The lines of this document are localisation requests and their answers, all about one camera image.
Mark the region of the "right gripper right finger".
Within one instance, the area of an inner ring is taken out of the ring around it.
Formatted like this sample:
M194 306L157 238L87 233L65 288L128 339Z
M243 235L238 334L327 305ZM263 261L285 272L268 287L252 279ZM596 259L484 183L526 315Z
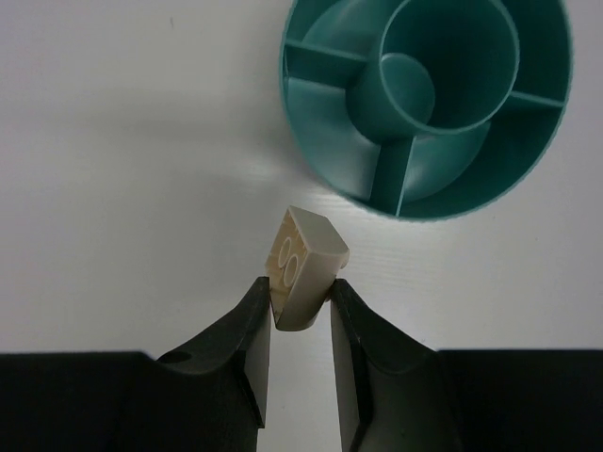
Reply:
M346 451L598 451L598 349L426 347L331 290L341 444Z

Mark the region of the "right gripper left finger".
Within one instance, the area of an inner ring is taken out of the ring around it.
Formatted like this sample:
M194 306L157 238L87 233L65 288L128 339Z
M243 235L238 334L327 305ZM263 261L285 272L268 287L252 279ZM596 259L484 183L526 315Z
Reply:
M5 451L254 451L266 423L270 294L153 359L140 351L1 358Z

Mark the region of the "beige lego brick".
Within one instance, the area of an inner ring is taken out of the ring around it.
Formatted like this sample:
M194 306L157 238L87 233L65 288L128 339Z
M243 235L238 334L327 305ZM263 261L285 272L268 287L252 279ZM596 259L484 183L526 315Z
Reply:
M290 205L265 263L279 331L310 328L350 249L326 217Z

